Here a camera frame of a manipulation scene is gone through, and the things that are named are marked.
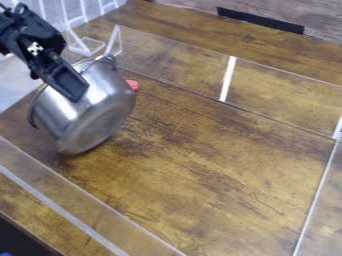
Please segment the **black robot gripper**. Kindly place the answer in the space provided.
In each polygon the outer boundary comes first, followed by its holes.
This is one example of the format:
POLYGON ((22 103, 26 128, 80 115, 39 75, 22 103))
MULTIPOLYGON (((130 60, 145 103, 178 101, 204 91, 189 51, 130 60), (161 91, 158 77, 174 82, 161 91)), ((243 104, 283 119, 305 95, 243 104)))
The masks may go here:
POLYGON ((70 102, 77 102, 89 84, 59 56, 65 48, 61 32, 26 4, 9 8, 0 3, 0 53, 11 53, 70 102))

